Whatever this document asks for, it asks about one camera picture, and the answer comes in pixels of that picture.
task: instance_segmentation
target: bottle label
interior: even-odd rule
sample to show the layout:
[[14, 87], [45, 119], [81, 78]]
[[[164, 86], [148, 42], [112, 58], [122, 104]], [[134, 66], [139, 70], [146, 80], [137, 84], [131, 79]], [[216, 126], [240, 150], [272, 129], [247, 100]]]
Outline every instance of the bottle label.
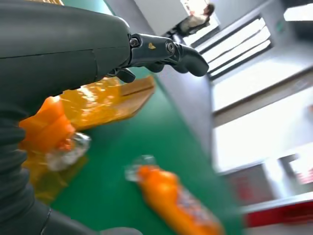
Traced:
[[177, 204], [199, 225], [207, 225], [211, 223], [213, 218], [207, 208], [185, 188], [181, 189], [178, 194]]

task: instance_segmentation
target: orange drink bottle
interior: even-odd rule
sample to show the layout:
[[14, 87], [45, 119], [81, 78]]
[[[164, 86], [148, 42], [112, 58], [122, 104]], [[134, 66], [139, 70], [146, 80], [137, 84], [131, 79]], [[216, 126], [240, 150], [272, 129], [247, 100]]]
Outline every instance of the orange drink bottle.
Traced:
[[26, 137], [21, 147], [46, 155], [50, 170], [66, 169], [84, 155], [90, 137], [75, 132], [60, 97], [48, 97], [34, 116], [21, 121]]
[[159, 168], [152, 156], [142, 156], [125, 171], [137, 182], [144, 200], [178, 235], [222, 235], [222, 225], [211, 212], [182, 186], [171, 172]]

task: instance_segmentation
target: robotic arm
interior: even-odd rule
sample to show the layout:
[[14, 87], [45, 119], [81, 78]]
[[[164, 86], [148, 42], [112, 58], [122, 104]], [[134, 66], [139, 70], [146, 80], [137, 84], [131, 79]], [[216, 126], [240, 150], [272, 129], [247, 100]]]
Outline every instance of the robotic arm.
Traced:
[[207, 64], [194, 49], [167, 38], [132, 35], [118, 17], [23, 0], [0, 0], [0, 234], [93, 235], [78, 222], [35, 200], [22, 169], [26, 153], [20, 121], [49, 96], [117, 76], [129, 67], [203, 76]]

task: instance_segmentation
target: bolt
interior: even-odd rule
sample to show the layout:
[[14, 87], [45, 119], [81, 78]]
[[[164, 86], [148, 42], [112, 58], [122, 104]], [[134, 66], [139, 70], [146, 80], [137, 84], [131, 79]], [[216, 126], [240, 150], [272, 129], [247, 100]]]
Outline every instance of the bolt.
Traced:
[[167, 42], [166, 49], [167, 50], [167, 52], [173, 54], [175, 51], [175, 46], [172, 42]]
[[139, 41], [137, 38], [132, 38], [129, 40], [129, 44], [130, 44], [130, 46], [132, 47], [137, 47], [139, 46]]

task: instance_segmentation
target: green surface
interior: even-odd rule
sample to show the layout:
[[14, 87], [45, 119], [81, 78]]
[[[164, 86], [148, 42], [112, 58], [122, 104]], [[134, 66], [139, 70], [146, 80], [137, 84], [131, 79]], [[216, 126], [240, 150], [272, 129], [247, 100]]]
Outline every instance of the green surface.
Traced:
[[[63, 0], [65, 4], [74, 0]], [[100, 1], [75, 0], [77, 7]], [[133, 69], [138, 77], [147, 70]], [[52, 207], [92, 229], [127, 226], [144, 235], [173, 235], [145, 205], [134, 183], [124, 179], [124, 166], [151, 154], [219, 218], [228, 235], [243, 234], [241, 217], [226, 183], [213, 172], [200, 144], [160, 87], [133, 118], [87, 131], [90, 161]]]

